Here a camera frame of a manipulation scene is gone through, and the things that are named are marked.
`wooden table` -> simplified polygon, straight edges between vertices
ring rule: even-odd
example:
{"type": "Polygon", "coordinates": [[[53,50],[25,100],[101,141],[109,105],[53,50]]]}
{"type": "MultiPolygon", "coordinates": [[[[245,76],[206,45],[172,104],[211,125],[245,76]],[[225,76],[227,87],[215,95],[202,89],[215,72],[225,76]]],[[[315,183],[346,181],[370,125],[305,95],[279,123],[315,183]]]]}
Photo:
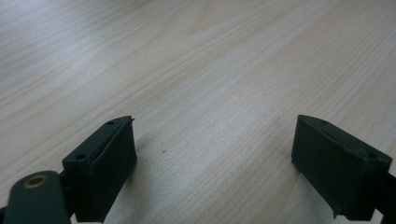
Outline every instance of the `wooden table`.
{"type": "Polygon", "coordinates": [[[396,157],[395,12],[393,0],[2,2],[0,206],[18,179],[62,171],[101,124],[132,115],[138,164],[106,223],[349,223],[291,164],[295,122],[326,119],[396,157]]]}

